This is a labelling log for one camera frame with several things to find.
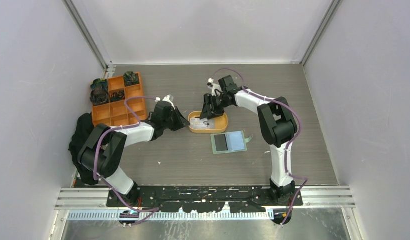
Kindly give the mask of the white grey card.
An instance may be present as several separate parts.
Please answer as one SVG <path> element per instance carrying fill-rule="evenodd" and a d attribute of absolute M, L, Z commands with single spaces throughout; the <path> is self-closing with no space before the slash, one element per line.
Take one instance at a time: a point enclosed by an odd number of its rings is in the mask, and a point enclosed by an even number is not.
<path fill-rule="evenodd" d="M 215 120 L 214 119 L 199 119 L 199 118 L 190 118 L 189 120 L 190 128 L 193 130 L 213 130 L 215 129 Z"/>

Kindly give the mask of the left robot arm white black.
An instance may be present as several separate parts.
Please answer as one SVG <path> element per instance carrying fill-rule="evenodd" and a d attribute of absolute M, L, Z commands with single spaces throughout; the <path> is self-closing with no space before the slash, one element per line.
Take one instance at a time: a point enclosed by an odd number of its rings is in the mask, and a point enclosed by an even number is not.
<path fill-rule="evenodd" d="M 168 101 L 159 101 L 147 119 L 137 124 L 110 127 L 96 125 L 77 155 L 77 162 L 92 172 L 94 179 L 102 179 L 119 195 L 124 205 L 135 205 L 140 197 L 138 185 L 121 169 L 120 161 L 125 147 L 151 142 L 164 130 L 172 132 L 189 126 L 177 107 Z"/>

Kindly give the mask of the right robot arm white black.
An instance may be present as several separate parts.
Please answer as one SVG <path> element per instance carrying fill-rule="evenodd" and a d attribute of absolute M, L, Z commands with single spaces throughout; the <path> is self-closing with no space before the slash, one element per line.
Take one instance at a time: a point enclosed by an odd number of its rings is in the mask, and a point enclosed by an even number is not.
<path fill-rule="evenodd" d="M 229 106 L 244 108 L 257 114 L 261 135 L 271 152 L 272 171 L 268 192 L 274 204 L 285 204 L 295 193 L 295 182 L 290 173 L 289 151 L 298 132 L 298 125 L 287 100 L 283 97 L 269 98 L 246 87 L 237 86 L 230 75 L 218 82 L 210 78 L 207 86 L 211 92 L 203 97 L 200 119 L 220 117 Z"/>

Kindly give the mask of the orange oval tray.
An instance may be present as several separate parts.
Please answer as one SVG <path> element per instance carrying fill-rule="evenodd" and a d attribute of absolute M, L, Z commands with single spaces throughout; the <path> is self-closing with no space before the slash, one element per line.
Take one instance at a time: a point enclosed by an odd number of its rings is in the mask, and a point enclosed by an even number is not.
<path fill-rule="evenodd" d="M 200 111 L 193 111 L 188 115 L 189 130 L 195 134 L 218 134 L 226 131 L 228 127 L 228 116 L 224 113 L 213 119 L 200 119 Z"/>

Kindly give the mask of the green card holder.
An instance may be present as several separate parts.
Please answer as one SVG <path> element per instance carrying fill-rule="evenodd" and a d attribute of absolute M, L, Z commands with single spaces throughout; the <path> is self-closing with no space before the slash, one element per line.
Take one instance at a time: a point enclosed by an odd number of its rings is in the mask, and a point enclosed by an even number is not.
<path fill-rule="evenodd" d="M 225 134 L 227 139 L 228 151 L 216 152 L 214 145 L 214 135 Z M 247 144 L 253 139 L 253 135 L 245 137 L 244 131 L 232 131 L 225 133 L 214 133 L 210 135 L 212 151 L 214 155 L 230 154 L 247 151 Z"/>

